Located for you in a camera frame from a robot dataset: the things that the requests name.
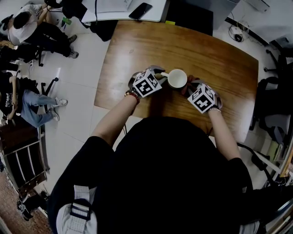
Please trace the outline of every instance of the wristband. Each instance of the wristband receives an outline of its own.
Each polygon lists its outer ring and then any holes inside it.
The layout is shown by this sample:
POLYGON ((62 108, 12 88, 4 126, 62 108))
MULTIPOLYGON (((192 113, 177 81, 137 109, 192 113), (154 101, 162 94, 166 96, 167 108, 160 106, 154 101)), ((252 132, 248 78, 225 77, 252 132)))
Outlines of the wristband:
POLYGON ((136 98, 137 105, 140 103, 141 100, 139 99, 138 95, 133 90, 127 91, 124 96, 126 97, 128 95, 134 96, 136 98))
POLYGON ((210 111, 210 110, 219 111, 220 113, 222 113, 221 110, 219 108, 216 108, 216 107, 211 107, 208 111, 210 111))

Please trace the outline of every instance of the backpack strap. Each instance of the backpack strap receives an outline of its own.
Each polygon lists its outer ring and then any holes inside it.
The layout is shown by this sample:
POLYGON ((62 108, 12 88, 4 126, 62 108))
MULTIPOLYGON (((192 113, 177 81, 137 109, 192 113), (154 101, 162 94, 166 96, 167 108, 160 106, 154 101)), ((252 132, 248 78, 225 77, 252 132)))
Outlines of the backpack strap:
POLYGON ((74 202, 71 204, 68 228, 72 234, 83 234, 91 219, 90 191, 88 187, 74 185, 74 202))

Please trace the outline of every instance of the desk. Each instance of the desk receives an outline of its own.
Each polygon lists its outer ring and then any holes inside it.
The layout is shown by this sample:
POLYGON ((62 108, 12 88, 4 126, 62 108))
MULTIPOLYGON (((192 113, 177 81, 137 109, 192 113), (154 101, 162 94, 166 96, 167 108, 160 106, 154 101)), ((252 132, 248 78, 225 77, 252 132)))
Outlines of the desk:
MULTIPOLYGON (((244 142, 255 103, 258 61, 217 38, 164 23, 119 21, 98 83, 95 106, 111 109, 128 90, 132 74, 150 65, 167 72, 182 69, 203 79, 223 101, 222 114, 238 142, 244 142)), ((200 114, 177 90, 163 89, 141 100, 134 116, 160 115, 191 121, 206 133, 207 114, 200 114)))
MULTIPOLYGON (((115 11, 115 12, 103 12, 98 13, 98 20, 131 20, 128 16, 133 12, 141 3, 146 2, 152 5, 152 8, 141 18, 142 21, 154 21, 160 22, 164 7, 167 0, 132 0, 128 11, 115 11)), ((88 8, 92 5, 92 11, 87 10, 82 22, 92 22, 96 21, 96 16, 94 13, 95 0, 83 0, 82 4, 88 8)))

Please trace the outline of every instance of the forearm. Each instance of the forearm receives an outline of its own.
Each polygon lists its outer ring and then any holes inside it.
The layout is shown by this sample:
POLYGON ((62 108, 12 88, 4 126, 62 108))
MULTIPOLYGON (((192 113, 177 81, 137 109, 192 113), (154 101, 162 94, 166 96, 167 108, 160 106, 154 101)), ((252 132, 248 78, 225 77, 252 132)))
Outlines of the forearm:
POLYGON ((48 13, 48 9, 45 8, 42 12, 42 14, 40 15, 39 19, 38 19, 38 26, 44 21, 44 19, 46 18, 48 13))
POLYGON ((43 3, 41 9, 43 10, 43 9, 47 8, 47 6, 48 5, 46 3, 43 3))
POLYGON ((212 122, 217 149, 227 160, 240 158, 237 143, 231 134, 221 112, 216 110, 208 111, 212 122))
POLYGON ((13 119, 14 114, 15 114, 15 111, 12 111, 10 114, 7 115, 7 119, 9 120, 13 119))
POLYGON ((105 117, 98 123, 92 136, 97 136, 113 146, 122 131, 127 119, 136 107, 137 100, 134 96, 124 97, 105 117))
POLYGON ((16 78, 12 80, 12 92, 13 92, 13 97, 16 98, 16 89, 17 89, 17 86, 16 86, 16 78))

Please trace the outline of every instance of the buckle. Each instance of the buckle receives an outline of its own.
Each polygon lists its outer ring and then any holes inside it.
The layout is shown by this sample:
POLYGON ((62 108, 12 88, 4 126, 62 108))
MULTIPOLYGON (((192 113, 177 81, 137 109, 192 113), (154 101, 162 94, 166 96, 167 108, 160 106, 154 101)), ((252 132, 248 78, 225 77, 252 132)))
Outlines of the buckle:
POLYGON ((77 217, 77 218, 84 219, 86 221, 91 220, 91 209, 90 209, 90 207, 85 205, 85 202, 80 202, 81 204, 76 203, 76 202, 77 202, 77 200, 75 200, 75 202, 71 204, 70 215, 72 215, 74 217, 77 217), (87 215, 84 216, 84 215, 81 215, 81 214, 77 214, 74 211, 72 211, 72 209, 75 209, 75 210, 78 210, 78 211, 81 211, 81 212, 85 212, 85 213, 87 213, 87 215))

